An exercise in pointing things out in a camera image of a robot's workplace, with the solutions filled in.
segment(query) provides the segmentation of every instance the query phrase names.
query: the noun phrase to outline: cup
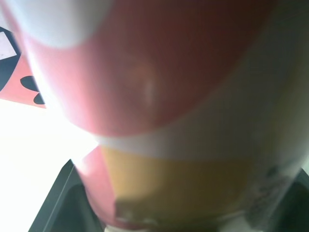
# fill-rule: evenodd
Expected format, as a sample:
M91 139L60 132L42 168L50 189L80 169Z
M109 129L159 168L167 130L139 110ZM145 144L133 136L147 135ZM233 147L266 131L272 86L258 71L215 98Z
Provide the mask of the cup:
M110 228L267 220L306 158L306 0L5 0Z

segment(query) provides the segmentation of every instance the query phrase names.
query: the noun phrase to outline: black surface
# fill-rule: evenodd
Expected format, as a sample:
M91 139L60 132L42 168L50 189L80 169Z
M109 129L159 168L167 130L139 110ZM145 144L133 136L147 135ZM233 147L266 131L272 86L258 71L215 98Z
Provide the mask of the black surface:
M102 232L71 161L61 169L29 232ZM267 232L309 232L309 176L301 170Z
M102 232L71 161L61 169L29 232Z
M270 232L309 232L309 176L301 170L270 220Z

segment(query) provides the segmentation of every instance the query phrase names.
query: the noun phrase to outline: black spot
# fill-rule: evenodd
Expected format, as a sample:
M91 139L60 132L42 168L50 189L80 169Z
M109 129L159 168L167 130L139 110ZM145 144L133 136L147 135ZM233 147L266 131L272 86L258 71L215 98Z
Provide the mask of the black spot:
M35 98L33 99L33 101L34 101L34 103L36 103L36 104L38 104L38 105L44 105L44 104L45 104L45 102L44 102L44 100L43 100L43 98L42 98L42 96L41 96L40 93L38 93L38 95L35 96Z
M271 178L279 173L279 168L278 166L273 166L270 168L266 174L266 177Z
M39 89L34 81L33 76L25 76L20 79L20 83L22 84L23 87L30 89L32 91L39 92ZM44 105L45 102L41 96L40 93L38 93L35 98L33 99L33 102L38 104L38 105Z
M39 89L33 79L33 76L25 76L20 79L20 83L22 84L23 87L30 89L32 91L39 92Z

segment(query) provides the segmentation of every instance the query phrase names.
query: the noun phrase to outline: bright light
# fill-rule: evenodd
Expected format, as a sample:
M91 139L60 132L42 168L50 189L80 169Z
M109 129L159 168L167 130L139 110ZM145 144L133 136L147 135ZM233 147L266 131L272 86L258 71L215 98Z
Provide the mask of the bright light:
M0 231L28 231L61 167L96 146L46 109L0 100Z

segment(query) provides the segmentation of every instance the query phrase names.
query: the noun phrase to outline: yellow stripe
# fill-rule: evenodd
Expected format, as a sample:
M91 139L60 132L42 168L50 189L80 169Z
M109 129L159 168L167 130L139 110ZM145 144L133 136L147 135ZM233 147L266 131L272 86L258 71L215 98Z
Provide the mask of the yellow stripe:
M239 209L251 158L214 161L155 159L101 147L119 217L190 221Z

